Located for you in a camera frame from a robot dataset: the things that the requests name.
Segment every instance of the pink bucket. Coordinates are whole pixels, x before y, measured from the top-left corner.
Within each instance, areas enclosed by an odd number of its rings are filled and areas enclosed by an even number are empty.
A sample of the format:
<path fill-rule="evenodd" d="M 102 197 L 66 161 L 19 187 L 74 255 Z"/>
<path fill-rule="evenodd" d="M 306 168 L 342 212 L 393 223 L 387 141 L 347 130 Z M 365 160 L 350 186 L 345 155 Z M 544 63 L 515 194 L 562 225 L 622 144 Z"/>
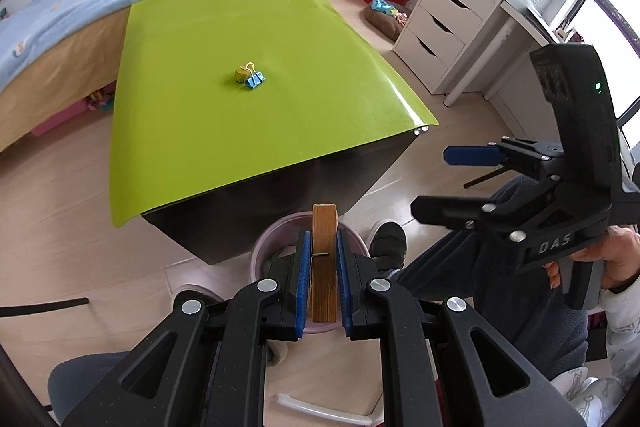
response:
<path fill-rule="evenodd" d="M 260 273 L 262 264 L 270 259 L 285 247 L 295 246 L 298 241 L 298 233 L 302 229 L 311 229 L 312 212 L 297 212 L 277 220 L 255 242 L 254 250 L 251 253 L 251 263 L 249 265 L 249 276 L 251 282 L 255 282 L 263 277 Z M 340 230 L 344 230 L 347 240 L 347 248 L 352 252 L 366 255 L 369 251 L 360 236 L 344 223 L 338 223 Z M 307 317 L 305 333 L 324 333 L 335 330 L 339 326 L 337 322 L 315 323 Z"/>

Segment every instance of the white sleeve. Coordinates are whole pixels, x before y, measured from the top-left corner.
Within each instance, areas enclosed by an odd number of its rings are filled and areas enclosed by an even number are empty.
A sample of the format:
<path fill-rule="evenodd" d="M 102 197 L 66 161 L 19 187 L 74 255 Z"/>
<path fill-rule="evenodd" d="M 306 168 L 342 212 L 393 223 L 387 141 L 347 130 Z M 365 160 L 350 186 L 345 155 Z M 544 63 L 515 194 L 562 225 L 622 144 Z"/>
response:
<path fill-rule="evenodd" d="M 600 293 L 607 313 L 607 354 L 611 377 L 587 385 L 571 404 L 587 427 L 601 427 L 640 373 L 640 278 L 625 291 Z"/>

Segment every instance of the green mat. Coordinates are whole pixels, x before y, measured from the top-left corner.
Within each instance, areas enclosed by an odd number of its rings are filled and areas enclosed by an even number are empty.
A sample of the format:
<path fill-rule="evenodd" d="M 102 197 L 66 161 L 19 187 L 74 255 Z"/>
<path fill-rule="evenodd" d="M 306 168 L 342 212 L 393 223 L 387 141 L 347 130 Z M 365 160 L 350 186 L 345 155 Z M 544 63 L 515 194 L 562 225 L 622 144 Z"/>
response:
<path fill-rule="evenodd" d="M 234 81 L 254 62 L 266 81 Z M 111 216 L 437 121 L 327 0 L 145 0 L 122 52 Z"/>

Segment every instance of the dark gray pants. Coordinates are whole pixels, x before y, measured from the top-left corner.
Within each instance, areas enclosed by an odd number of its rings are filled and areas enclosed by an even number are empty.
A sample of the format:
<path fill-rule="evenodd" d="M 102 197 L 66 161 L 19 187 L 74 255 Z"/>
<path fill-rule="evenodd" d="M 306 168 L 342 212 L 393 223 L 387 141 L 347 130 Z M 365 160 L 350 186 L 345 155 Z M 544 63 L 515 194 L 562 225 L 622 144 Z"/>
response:
<path fill-rule="evenodd" d="M 492 200 L 507 201 L 535 183 L 518 176 Z M 472 296 L 476 311 L 549 380 L 584 364 L 587 313 L 549 288 L 545 269 L 514 274 L 504 252 L 479 232 L 449 232 L 393 279 L 420 299 Z"/>

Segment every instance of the drawer handle cutout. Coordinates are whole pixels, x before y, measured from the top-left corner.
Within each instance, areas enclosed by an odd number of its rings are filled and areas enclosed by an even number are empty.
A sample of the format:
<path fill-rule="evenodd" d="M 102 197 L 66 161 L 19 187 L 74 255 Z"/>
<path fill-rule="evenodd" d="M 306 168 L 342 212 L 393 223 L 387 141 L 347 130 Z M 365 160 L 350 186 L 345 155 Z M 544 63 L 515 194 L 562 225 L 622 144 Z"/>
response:
<path fill-rule="evenodd" d="M 447 33 L 453 33 L 449 28 L 447 28 L 444 24 L 442 24 L 439 20 L 436 19 L 436 17 L 434 17 L 433 15 L 431 15 L 431 18 L 433 19 L 433 22 L 435 22 L 441 30 L 447 32 Z"/>
<path fill-rule="evenodd" d="M 466 4 L 464 4 L 462 1 L 459 0 L 450 0 L 453 4 L 457 4 L 458 6 L 460 6 L 461 8 L 464 8 L 466 10 L 469 9 L 469 6 L 467 6 Z"/>
<path fill-rule="evenodd" d="M 418 39 L 418 42 L 420 42 L 420 45 L 421 45 L 425 50 L 427 50 L 427 52 L 428 52 L 430 55 L 433 55 L 434 57 L 436 57 L 436 54 L 435 54 L 435 53 L 433 53 L 433 52 L 429 49 L 429 47 L 428 47 L 424 42 L 422 42 L 420 39 Z"/>

